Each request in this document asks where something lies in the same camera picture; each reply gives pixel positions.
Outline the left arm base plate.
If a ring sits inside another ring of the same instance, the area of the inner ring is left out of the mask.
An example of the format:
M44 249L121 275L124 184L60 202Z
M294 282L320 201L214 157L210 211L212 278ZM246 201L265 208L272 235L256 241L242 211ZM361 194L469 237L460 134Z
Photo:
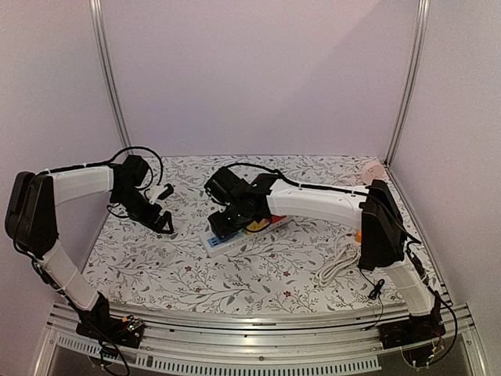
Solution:
M80 318L76 333L87 338L138 349L144 329L144 320L134 318L133 315L123 318L107 317L103 320L84 316Z

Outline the right aluminium frame post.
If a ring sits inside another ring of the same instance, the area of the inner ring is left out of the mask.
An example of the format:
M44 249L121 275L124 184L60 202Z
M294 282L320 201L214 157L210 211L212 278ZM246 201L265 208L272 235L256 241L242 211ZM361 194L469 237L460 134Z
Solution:
M430 0L419 0L416 15L416 26L413 36L412 50L409 66L405 78L405 84L402 92L402 98L398 107L398 113L395 120L395 126L391 134L390 143L385 154L384 164L390 170L395 160L402 134L405 127L406 118L409 113L416 79L418 76L421 56L424 49L424 42L427 33L427 23L430 12Z

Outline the floral table cloth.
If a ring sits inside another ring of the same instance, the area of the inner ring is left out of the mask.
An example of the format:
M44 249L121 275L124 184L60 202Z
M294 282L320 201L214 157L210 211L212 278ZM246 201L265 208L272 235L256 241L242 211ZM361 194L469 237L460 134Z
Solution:
M84 268L116 303L153 309L248 316L385 308L402 295L382 269L360 271L355 231L335 222L293 218L277 230L208 258L200 234L216 209L204 184L230 165L245 179L276 168L297 182L355 186L366 157L205 156L153 160L175 191L166 207L175 231L160 235L111 215Z

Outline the yellow cube socket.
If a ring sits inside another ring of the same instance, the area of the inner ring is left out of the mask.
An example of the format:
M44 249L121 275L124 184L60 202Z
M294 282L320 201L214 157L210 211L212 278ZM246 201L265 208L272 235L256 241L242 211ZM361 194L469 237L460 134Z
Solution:
M263 230L266 230L270 225L272 224L272 221L269 219L262 219L260 222L252 222L250 225L248 225L244 231L245 233L259 233Z

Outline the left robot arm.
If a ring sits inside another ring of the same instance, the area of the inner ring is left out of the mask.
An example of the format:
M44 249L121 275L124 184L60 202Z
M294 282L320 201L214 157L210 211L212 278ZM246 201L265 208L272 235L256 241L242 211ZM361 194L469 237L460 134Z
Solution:
M111 339L117 328L110 303L81 274L66 253L59 235L60 206L106 193L110 203L121 206L128 219L154 233L173 233L172 217L160 201L174 192L170 183L143 187L150 173L140 156L77 164L42 172L20 172L13 184L5 231L17 252L27 256L41 279L62 295L86 327L100 340Z

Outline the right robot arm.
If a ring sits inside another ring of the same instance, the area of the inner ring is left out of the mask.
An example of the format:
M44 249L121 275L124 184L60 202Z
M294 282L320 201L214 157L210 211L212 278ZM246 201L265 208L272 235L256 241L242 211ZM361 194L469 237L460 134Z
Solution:
M405 229L385 181L375 179L360 188L325 186L295 182L278 170L266 168L247 182L224 166L209 178L204 190L224 208L208 218L220 240L274 216L339 222L360 230L359 268L382 269L407 305L409 319L396 331L413 342L445 333L439 294L429 286L423 263L410 249L419 240Z

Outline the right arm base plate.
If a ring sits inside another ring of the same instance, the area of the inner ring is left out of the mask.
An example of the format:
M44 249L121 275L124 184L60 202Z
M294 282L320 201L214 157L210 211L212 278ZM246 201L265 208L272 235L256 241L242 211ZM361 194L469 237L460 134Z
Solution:
M393 349L442 336L445 326L442 322L408 319L381 324L378 333L383 348Z

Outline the aluminium frame post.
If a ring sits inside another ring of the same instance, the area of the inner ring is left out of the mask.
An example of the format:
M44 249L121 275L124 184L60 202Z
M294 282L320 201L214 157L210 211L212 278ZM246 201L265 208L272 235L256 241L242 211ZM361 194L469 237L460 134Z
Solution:
M89 10L92 19L92 27L96 40L96 48L99 62L103 74L106 94L110 103L111 112L114 118L114 124L121 145L125 147L132 146L132 141L124 119L124 113L121 106L117 84L114 77L110 49L106 36L106 28L103 14L103 2L100 0L90 0Z
M409 66L405 78L405 84L402 92L402 98L398 107L398 113L395 120L395 126L391 134L390 143L385 154L384 164L390 170L395 160L402 134L405 127L406 118L409 113L416 79L418 76L421 56L424 49L424 42L427 33L427 23L430 12L430 0L419 0L416 15L416 26L413 36L412 50Z

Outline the white multicolour power strip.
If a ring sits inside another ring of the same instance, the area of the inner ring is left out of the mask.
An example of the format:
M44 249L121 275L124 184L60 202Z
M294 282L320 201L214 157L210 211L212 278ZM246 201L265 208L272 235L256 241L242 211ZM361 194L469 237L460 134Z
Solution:
M214 258L218 255L230 252L235 248L241 248L255 239L263 237L267 233L277 230L291 222L293 218L287 216L286 219L275 224L271 224L266 230L259 233L245 233L244 229L240 230L234 237L228 240L219 240L210 230L200 234L201 247L206 251L208 258Z

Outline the pink round power socket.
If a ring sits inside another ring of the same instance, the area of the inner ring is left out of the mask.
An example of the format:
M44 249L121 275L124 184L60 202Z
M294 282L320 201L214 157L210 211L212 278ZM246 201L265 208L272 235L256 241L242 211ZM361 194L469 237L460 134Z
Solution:
M366 185L370 185L374 179L383 180L386 177L385 167L379 161L368 162L361 169L361 180Z

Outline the left aluminium frame post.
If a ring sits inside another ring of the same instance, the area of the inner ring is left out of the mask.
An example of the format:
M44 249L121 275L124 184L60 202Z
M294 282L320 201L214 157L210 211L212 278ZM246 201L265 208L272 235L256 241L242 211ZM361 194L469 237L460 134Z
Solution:
M132 146L132 141L124 119L124 113L121 106L117 84L114 77L110 49L106 36L106 28L103 14L103 2L100 0L90 0L89 10L92 19L92 27L96 40L96 48L99 62L103 74L106 94L110 103L111 112L114 118L114 124L121 145L125 147Z

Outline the red cube socket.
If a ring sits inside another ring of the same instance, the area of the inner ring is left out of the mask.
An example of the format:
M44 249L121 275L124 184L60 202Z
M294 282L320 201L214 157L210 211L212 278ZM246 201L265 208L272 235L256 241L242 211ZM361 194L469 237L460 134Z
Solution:
M280 221L283 221L284 219L286 219L287 216L278 216L278 215L273 215L272 218L271 218L271 224L275 224L275 223L278 223Z

